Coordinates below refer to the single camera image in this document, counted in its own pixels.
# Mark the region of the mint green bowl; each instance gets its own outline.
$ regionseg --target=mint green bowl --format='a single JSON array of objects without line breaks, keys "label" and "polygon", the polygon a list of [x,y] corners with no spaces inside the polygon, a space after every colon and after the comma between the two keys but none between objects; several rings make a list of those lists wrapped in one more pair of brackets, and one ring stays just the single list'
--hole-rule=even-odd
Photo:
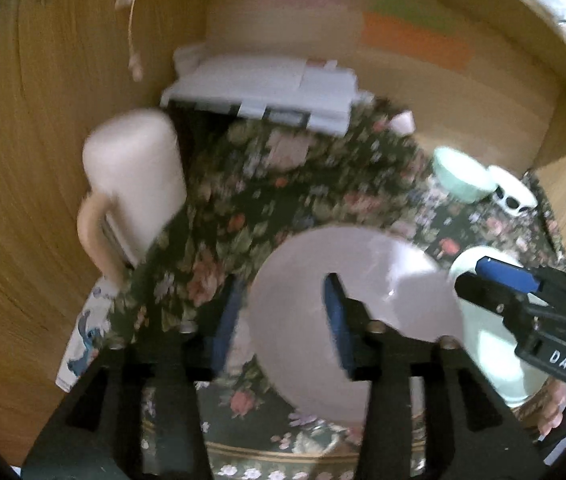
[{"label": "mint green bowl", "polygon": [[496,189],[490,172],[469,155],[447,146],[439,146],[432,157],[434,174],[454,198],[471,204]]}]

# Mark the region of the small white bowl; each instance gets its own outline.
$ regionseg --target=small white bowl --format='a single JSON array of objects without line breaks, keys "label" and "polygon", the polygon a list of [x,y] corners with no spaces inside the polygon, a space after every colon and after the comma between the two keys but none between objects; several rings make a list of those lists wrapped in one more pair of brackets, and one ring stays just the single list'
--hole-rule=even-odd
[{"label": "small white bowl", "polygon": [[487,171],[497,185],[492,199],[508,215],[521,216],[537,207],[538,202],[532,192],[509,171],[499,166],[489,166]]},{"label": "small white bowl", "polygon": [[478,202],[496,189],[494,179],[479,161],[447,146],[434,150],[432,168],[441,186],[466,204]]}]

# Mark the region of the dark floral fabric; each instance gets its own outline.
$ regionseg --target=dark floral fabric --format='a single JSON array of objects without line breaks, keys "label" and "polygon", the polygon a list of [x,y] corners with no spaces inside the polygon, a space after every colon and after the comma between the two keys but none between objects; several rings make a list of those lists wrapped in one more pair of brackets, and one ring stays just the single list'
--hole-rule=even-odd
[{"label": "dark floral fabric", "polygon": [[[463,204],[441,187],[430,158],[411,136],[389,129],[387,101],[353,109],[343,138],[264,121],[238,121],[192,164],[188,204],[157,237],[109,313],[107,341],[135,339],[150,312],[163,330],[195,319],[229,274],[248,284],[288,237],[329,224],[372,226],[403,237],[448,269],[468,247],[505,251],[524,265],[566,270],[548,200],[533,173],[524,183],[537,211],[511,218],[487,198]],[[361,428],[298,413],[271,387],[250,344],[244,313],[224,375],[197,384],[201,428],[214,473],[268,480],[348,480]],[[151,389],[146,392],[151,403]],[[518,415],[538,410],[541,391]],[[144,415],[151,410],[144,410]],[[141,447],[152,461],[153,422]],[[412,470],[425,464],[422,414],[413,420]]]}]

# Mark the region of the floral tablecloth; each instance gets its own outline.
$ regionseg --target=floral tablecloth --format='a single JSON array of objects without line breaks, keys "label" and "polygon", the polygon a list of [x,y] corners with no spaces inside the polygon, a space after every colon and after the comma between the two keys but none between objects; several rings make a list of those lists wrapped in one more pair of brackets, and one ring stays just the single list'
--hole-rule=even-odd
[{"label": "floral tablecloth", "polygon": [[[556,221],[533,173],[524,183],[539,200],[536,213],[512,219],[490,199],[452,199],[412,137],[389,129],[400,111],[377,100],[354,108],[342,139],[262,121],[238,121],[192,164],[188,205],[157,237],[126,291],[112,304],[111,345],[134,341],[150,312],[163,330],[192,320],[234,273],[251,283],[288,237],[327,224],[372,226],[422,248],[448,269],[465,248],[487,245],[523,264],[566,270]],[[269,480],[353,477],[361,428],[343,428],[298,413],[272,388],[239,316],[226,372],[197,384],[201,428],[214,473]],[[541,391],[517,415],[536,410]],[[152,392],[145,413],[152,413]],[[153,423],[141,447],[151,460]],[[425,463],[422,416],[413,421],[412,469]]]}]

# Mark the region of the orange paper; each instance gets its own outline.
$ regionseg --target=orange paper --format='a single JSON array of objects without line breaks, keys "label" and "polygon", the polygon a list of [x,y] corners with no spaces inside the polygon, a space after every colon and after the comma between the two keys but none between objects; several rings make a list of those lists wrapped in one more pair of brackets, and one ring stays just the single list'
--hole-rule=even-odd
[{"label": "orange paper", "polygon": [[365,46],[391,50],[455,72],[463,72],[474,54],[472,48],[458,38],[417,27],[393,16],[374,12],[364,12],[363,16],[361,43]]}]

